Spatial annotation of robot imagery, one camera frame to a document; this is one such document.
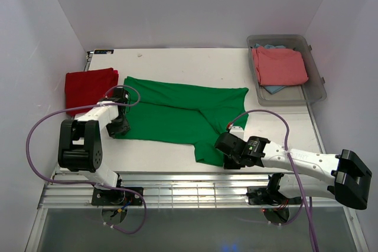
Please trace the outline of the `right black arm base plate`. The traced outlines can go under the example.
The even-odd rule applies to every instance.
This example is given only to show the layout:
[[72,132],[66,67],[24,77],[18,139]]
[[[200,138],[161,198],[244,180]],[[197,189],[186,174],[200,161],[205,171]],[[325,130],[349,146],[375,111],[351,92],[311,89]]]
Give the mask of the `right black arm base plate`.
[[246,196],[250,205],[300,205],[302,202],[301,197],[288,198],[278,191],[274,191],[270,194],[267,191],[267,187],[258,188],[255,186],[249,186],[247,187]]

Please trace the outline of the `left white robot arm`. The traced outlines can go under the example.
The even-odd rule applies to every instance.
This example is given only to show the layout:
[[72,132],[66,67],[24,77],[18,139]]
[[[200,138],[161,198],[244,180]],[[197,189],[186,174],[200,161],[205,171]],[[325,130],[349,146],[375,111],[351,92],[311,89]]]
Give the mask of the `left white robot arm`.
[[82,174],[96,188],[102,186],[105,198],[115,205],[125,199],[125,190],[120,186],[119,174],[103,162],[101,132],[105,129],[110,138],[129,132],[125,106],[128,102],[128,91],[116,87],[97,107],[78,119],[64,120],[60,127],[59,166]]

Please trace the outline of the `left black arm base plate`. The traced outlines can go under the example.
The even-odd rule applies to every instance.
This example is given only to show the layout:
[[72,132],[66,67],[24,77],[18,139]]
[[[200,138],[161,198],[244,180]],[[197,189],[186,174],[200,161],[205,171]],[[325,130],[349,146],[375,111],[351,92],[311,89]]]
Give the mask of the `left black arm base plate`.
[[123,206],[142,205],[140,196],[129,191],[120,191],[113,189],[93,189],[91,204],[94,206]]

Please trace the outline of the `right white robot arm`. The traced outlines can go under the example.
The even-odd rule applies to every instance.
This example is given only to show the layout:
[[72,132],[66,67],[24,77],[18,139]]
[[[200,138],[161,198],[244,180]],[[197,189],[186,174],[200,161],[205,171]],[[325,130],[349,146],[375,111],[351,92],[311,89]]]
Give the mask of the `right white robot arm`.
[[266,188],[250,192],[253,204],[280,205],[305,194],[334,199],[355,210],[367,208],[372,172],[351,150],[339,155],[285,150],[266,138],[251,136],[244,141],[229,132],[222,133],[214,147],[224,154],[224,166],[286,171],[271,175]]

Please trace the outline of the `green t-shirt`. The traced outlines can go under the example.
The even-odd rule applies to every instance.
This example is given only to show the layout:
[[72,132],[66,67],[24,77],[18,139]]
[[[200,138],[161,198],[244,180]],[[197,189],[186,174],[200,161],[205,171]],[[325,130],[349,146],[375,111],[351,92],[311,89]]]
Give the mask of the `green t-shirt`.
[[214,147],[226,126],[245,111],[247,88],[212,88],[127,77],[138,104],[125,115],[130,130],[117,139],[152,140],[194,146],[196,162],[223,165]]

